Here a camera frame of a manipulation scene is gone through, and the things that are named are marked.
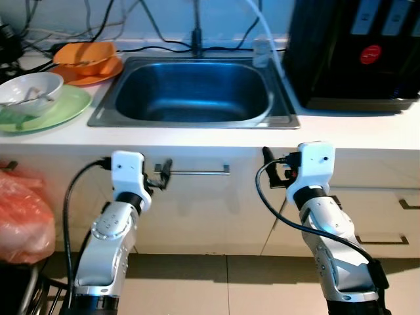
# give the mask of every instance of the white hose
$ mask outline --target white hose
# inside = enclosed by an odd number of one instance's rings
[[[267,35],[268,41],[270,42],[272,56],[273,56],[273,60],[274,60],[274,65],[276,66],[278,75],[280,76],[280,78],[284,78],[284,76],[285,76],[284,71],[283,71],[282,66],[280,65],[280,58],[279,58],[277,50],[276,50],[276,44],[274,43],[273,35],[270,31],[270,26],[268,26],[267,20],[265,19],[262,12],[258,9],[256,4],[253,2],[253,0],[245,0],[245,2],[248,3],[248,5],[254,10],[255,14],[260,19],[260,22],[261,22],[261,24],[264,28],[264,31]]]

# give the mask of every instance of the green plate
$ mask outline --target green plate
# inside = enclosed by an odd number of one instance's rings
[[[22,116],[2,111],[0,131],[23,133],[49,128],[79,115],[92,102],[90,94],[79,87],[63,85],[60,98],[51,110],[41,117]]]

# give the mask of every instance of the tiled floor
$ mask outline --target tiled floor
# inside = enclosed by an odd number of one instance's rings
[[[131,255],[129,262],[119,315],[327,315],[312,259]],[[420,314],[420,260],[383,264],[392,315]],[[45,272],[60,279],[64,270],[57,254]]]

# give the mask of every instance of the white countertop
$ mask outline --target white countertop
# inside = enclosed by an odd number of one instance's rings
[[[38,57],[23,63],[37,66]],[[109,88],[111,80],[84,88],[92,104],[76,118],[54,128],[26,134],[0,132],[0,152],[54,152],[58,147],[82,150],[92,146],[229,146],[295,148],[301,142],[326,140],[336,148],[420,150],[420,102],[391,115],[349,115],[320,112],[292,104],[301,124],[294,130],[205,128],[105,128],[88,127],[87,121]]]

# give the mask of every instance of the stainless steel sink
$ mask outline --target stainless steel sink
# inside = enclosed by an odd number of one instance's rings
[[[250,58],[130,57],[92,127],[297,128],[274,66]]]

